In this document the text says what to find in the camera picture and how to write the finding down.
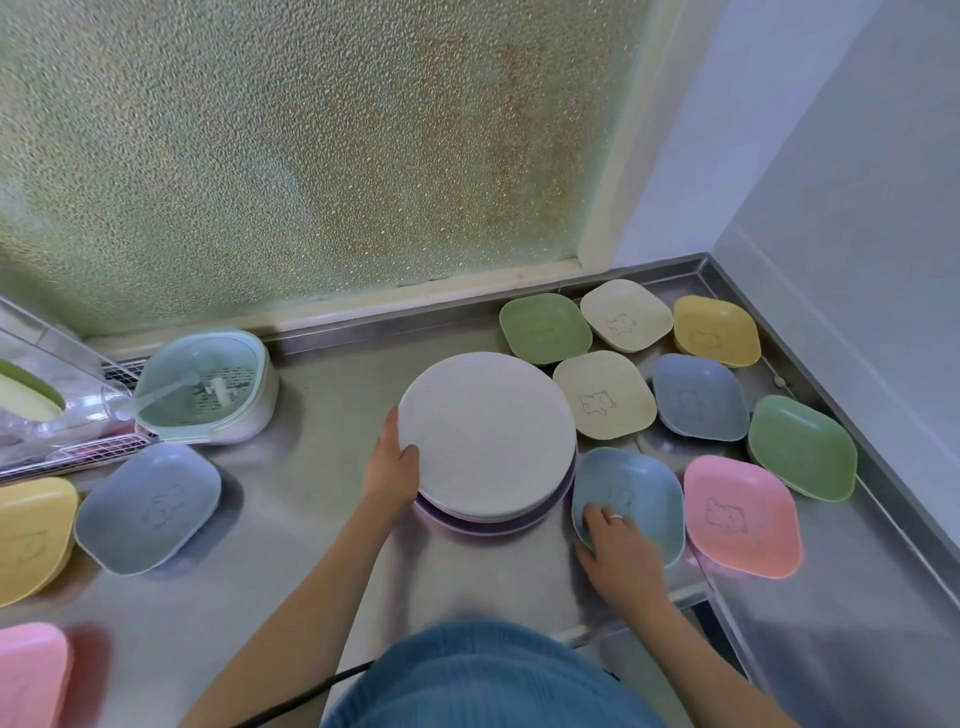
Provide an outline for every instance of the forearm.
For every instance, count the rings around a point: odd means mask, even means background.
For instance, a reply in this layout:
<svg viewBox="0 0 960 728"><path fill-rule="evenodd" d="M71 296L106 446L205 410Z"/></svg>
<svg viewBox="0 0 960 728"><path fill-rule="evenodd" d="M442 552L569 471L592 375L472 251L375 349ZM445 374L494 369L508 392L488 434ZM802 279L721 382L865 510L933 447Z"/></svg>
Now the forearm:
<svg viewBox="0 0 960 728"><path fill-rule="evenodd" d="M234 725L332 675L392 525L389 513L361 500L324 558L230 660L180 728Z"/></svg>
<svg viewBox="0 0 960 728"><path fill-rule="evenodd" d="M777 703L733 669L664 601L626 619L698 728L797 728Z"/></svg>

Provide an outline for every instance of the white wall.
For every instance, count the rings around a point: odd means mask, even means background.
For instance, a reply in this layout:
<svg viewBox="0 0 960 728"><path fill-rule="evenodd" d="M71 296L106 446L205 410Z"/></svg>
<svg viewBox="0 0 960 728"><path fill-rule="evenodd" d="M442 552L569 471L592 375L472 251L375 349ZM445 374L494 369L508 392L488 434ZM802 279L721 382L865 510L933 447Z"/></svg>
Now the white wall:
<svg viewBox="0 0 960 728"><path fill-rule="evenodd" d="M880 0L730 0L614 267L708 251Z"/></svg>
<svg viewBox="0 0 960 728"><path fill-rule="evenodd" d="M960 8L886 0L714 252L960 545Z"/></svg>

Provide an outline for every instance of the purple plate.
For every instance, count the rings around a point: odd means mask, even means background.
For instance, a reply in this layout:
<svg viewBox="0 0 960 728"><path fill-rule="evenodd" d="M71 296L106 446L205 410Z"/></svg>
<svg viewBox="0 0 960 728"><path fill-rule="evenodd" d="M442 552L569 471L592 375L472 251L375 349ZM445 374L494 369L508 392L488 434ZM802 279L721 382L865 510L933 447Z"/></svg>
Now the purple plate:
<svg viewBox="0 0 960 728"><path fill-rule="evenodd" d="M573 473L576 470L576 465L577 456L574 455L573 461L570 463L570 469L566 472L566 475L564 475L564 479L561 481L557 490L529 513L525 513L509 521L493 523L464 521L440 510L440 508L420 494L417 494L417 507L437 523L445 525L447 528L452 528L454 531L466 533L469 536L506 536L507 534L517 533L524 528L536 525L546 518L551 509L564 499L567 491L570 490L570 486L573 485Z"/></svg>

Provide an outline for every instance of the hand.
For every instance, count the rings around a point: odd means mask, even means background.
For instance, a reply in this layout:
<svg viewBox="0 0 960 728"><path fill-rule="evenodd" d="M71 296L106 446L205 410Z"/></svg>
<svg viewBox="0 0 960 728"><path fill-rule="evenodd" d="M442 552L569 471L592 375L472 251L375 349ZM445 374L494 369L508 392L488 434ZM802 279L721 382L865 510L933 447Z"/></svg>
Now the hand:
<svg viewBox="0 0 960 728"><path fill-rule="evenodd" d="M584 525L595 553L577 542L577 557L593 588L628 624L670 606L657 544L640 533L632 519L611 519L609 505L584 508Z"/></svg>
<svg viewBox="0 0 960 728"><path fill-rule="evenodd" d="M420 489L420 450L411 445L400 451L396 432L396 407L387 413L380 437L367 461L363 481L363 501L391 524L398 521L413 504Z"/></svg>

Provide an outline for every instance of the stack of plates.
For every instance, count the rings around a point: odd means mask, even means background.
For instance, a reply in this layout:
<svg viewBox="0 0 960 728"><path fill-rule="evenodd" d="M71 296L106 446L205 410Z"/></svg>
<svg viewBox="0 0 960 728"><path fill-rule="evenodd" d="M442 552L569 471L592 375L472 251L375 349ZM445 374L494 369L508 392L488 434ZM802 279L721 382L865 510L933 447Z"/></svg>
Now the stack of plates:
<svg viewBox="0 0 960 728"><path fill-rule="evenodd" d="M426 370L400 401L399 435L420 448L418 506L464 533L534 525L573 483L577 434L563 392L505 354L460 354Z"/></svg>

